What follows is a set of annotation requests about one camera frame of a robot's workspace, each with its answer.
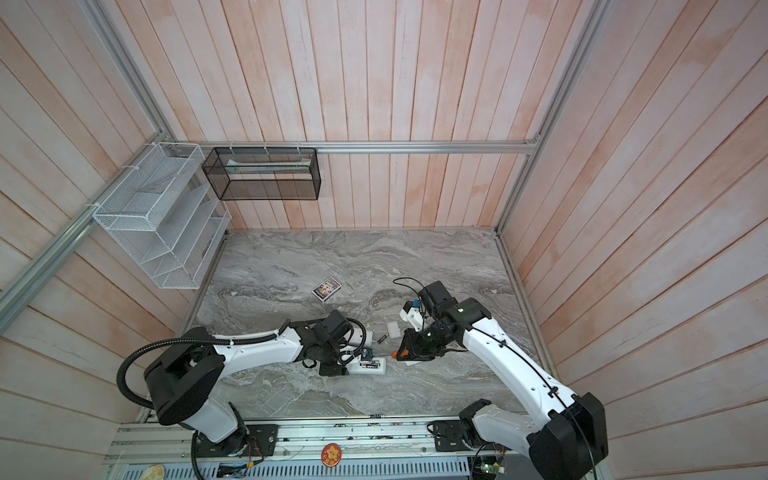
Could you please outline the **white battery cover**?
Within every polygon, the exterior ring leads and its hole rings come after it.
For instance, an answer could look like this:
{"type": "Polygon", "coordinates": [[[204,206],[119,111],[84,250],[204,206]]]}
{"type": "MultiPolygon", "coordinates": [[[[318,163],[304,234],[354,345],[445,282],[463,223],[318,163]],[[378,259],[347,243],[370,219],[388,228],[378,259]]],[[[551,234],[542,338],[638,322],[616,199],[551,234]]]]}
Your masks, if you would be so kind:
{"type": "Polygon", "coordinates": [[[396,339],[402,336],[399,324],[396,321],[387,323],[387,332],[390,338],[396,339]]]}

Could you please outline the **white remote with label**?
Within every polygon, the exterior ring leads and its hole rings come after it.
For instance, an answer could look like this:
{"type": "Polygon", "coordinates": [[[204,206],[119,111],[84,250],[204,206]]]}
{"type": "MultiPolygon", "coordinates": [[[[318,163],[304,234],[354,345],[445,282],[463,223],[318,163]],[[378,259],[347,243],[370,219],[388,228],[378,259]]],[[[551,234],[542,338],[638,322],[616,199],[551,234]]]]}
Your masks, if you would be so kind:
{"type": "Polygon", "coordinates": [[[384,357],[375,357],[370,360],[354,360],[346,368],[350,375],[385,375],[387,365],[384,357]]]}

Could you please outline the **white remote control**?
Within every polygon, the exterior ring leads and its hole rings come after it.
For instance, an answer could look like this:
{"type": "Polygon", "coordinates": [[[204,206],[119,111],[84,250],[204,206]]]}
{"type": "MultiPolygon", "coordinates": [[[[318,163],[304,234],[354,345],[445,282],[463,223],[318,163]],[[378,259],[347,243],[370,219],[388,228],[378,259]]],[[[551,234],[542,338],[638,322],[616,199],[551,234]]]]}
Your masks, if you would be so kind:
{"type": "Polygon", "coordinates": [[[353,347],[370,347],[372,345],[372,333],[360,327],[355,327],[348,342],[353,347]]]}

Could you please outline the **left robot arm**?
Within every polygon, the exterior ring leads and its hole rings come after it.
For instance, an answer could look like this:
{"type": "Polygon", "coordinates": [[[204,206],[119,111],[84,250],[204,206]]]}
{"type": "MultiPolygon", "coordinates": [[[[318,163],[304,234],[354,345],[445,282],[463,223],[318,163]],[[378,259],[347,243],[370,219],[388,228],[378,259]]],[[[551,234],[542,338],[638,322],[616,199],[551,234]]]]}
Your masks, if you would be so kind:
{"type": "Polygon", "coordinates": [[[191,429],[199,443],[234,456],[252,445],[252,434],[232,403],[214,397],[220,380],[296,362],[322,375],[342,375],[370,344],[362,323],[336,310],[261,334],[216,336],[196,327],[160,346],[163,353],[145,369],[144,379],[160,424],[191,429]]]}

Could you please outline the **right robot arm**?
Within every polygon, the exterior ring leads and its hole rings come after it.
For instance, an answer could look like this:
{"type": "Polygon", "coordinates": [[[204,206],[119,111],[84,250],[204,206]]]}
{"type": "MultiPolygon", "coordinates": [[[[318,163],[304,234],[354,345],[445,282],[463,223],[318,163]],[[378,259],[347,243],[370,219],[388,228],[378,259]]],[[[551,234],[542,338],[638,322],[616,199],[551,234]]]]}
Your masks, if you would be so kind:
{"type": "Polygon", "coordinates": [[[434,282],[403,305],[400,317],[410,326],[394,359],[432,361],[457,343],[482,360],[525,409],[515,414],[479,399],[458,420],[437,423],[438,449],[503,447],[529,458],[544,479],[582,479],[597,472],[609,453],[603,404],[591,393],[576,394],[540,367],[478,300],[457,301],[434,282]]]}

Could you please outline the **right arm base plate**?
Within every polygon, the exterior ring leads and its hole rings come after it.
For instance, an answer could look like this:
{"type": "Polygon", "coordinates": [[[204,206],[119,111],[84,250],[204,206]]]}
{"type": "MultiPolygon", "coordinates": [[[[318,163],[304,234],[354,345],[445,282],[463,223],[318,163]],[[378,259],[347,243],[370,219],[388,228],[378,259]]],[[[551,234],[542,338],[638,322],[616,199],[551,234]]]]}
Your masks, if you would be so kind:
{"type": "Polygon", "coordinates": [[[438,452],[470,451],[480,446],[471,422],[465,419],[436,420],[427,424],[438,452]]]}

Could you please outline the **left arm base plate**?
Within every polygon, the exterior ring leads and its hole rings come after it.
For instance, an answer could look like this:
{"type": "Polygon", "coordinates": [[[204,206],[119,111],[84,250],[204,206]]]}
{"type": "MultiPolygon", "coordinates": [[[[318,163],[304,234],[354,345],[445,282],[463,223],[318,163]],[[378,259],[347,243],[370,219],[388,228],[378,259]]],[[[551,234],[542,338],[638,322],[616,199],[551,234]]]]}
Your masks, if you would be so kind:
{"type": "Polygon", "coordinates": [[[194,445],[197,458],[214,457],[270,457],[274,455],[278,440],[277,424],[250,424],[239,428],[219,443],[199,433],[194,445]]]}

